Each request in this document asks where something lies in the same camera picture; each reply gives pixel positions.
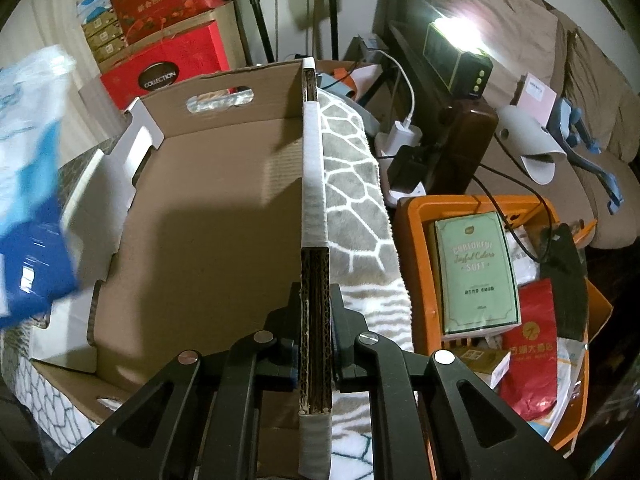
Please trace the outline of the blue white plastic package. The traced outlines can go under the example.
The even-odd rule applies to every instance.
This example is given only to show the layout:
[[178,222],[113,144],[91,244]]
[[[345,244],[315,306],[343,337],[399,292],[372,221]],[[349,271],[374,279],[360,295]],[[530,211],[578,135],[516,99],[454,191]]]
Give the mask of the blue white plastic package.
[[58,202],[58,137],[74,59],[45,47],[1,71],[1,327],[77,287]]

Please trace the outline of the brown cardboard box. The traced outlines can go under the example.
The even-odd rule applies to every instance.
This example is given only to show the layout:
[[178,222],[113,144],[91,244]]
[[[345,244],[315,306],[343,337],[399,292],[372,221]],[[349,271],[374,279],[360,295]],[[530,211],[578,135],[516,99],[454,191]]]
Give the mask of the brown cardboard box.
[[94,431],[181,352],[223,352],[262,330],[298,283],[298,381],[262,397],[256,478],[326,478],[330,272],[316,63],[199,76],[129,111],[129,127],[94,154],[66,203],[79,286],[32,332],[32,362]]

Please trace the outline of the small gold white box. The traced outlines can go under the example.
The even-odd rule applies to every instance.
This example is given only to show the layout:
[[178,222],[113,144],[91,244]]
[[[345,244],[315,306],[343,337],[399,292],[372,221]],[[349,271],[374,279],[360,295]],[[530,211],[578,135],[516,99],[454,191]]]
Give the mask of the small gold white box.
[[506,350],[459,346],[450,351],[491,389],[498,387],[509,370],[511,353]]

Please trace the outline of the red plastic bag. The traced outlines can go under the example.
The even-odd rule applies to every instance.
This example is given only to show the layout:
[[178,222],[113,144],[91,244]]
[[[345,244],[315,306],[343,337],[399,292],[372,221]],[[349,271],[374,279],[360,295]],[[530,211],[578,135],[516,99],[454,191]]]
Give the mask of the red plastic bag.
[[499,394],[530,422],[552,410],[558,395],[558,343],[552,283],[548,278],[518,290],[522,322],[502,335],[510,352]]

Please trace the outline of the green soft tissue pack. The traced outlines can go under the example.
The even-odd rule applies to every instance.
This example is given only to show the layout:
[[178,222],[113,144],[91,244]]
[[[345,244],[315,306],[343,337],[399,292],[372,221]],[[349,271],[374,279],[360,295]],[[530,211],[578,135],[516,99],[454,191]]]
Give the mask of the green soft tissue pack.
[[521,324],[518,284],[498,214],[440,219],[430,235],[442,338],[501,334]]

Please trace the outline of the orange plastic crate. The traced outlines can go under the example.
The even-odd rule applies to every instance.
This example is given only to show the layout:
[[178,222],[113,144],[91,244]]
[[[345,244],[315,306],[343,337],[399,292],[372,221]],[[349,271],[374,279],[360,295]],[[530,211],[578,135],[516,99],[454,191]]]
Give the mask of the orange plastic crate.
[[[498,195],[496,201],[514,226],[542,226],[547,219],[544,206],[531,195]],[[440,307],[427,249],[425,226],[443,218],[478,214],[494,210],[486,196],[434,195],[412,198],[402,202],[394,219],[394,240],[399,254],[400,270],[408,288],[412,304],[412,336],[416,353],[427,356],[442,348]],[[610,319],[613,307],[602,292],[585,278],[588,292],[588,328],[585,342],[590,345]],[[589,349],[578,379],[580,393],[571,400],[560,420],[550,444],[564,454],[575,446],[585,422],[589,396]]]

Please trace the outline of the white power adapter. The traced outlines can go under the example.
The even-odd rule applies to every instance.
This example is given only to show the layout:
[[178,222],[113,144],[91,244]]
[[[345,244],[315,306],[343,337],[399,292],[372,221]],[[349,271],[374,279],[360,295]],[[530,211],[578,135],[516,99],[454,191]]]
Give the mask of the white power adapter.
[[422,131],[419,127],[406,127],[402,122],[393,123],[389,133],[378,132],[374,138],[374,149],[377,158],[393,158],[403,146],[415,148],[420,144]]

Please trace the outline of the dark brown wooden box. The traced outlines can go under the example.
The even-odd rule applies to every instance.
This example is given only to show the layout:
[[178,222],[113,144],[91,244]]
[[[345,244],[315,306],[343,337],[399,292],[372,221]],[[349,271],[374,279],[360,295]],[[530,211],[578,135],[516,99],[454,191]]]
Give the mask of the dark brown wooden box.
[[484,98],[453,99],[443,106],[427,144],[427,195],[464,194],[497,127]]

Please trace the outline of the blue plastic tool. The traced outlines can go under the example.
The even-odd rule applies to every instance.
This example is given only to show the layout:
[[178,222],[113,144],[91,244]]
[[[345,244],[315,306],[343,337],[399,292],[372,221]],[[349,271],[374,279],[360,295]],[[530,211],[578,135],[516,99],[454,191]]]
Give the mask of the blue plastic tool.
[[586,170],[598,178],[608,196],[608,212],[616,214],[624,202],[616,177],[612,172],[605,171],[576,151],[576,148],[582,144],[592,154],[602,153],[599,143],[593,139],[586,127],[582,110],[568,99],[557,98],[548,119],[547,130],[562,148],[571,165]]

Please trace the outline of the pink booklet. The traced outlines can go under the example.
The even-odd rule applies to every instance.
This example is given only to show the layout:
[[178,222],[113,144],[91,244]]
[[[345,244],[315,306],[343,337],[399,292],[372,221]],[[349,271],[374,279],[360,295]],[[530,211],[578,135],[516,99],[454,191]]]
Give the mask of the pink booklet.
[[545,127],[548,125],[557,96],[548,84],[532,73],[527,73],[522,81],[515,106],[524,110],[530,117],[536,119],[539,125]]

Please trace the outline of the red collection gift box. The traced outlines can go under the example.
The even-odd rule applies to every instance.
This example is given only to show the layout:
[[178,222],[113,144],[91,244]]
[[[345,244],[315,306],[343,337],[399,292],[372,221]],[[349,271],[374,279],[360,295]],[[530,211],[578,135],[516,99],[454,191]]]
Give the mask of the red collection gift box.
[[229,69],[216,22],[153,44],[101,76],[115,106],[193,77]]

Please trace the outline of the dark green radio lamp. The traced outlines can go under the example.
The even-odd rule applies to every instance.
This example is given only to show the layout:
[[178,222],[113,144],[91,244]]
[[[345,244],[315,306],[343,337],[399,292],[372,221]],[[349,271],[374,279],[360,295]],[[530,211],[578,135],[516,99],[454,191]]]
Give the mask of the dark green radio lamp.
[[494,68],[480,32],[463,16],[428,24],[423,56],[455,98],[480,98]]

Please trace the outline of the stacked gold boxes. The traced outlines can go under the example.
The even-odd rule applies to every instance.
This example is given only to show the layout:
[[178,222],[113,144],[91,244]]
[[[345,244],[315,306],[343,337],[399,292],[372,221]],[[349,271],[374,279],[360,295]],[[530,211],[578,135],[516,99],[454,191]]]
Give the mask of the stacked gold boxes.
[[104,10],[82,26],[96,62],[102,63],[127,47],[125,34],[113,10]]

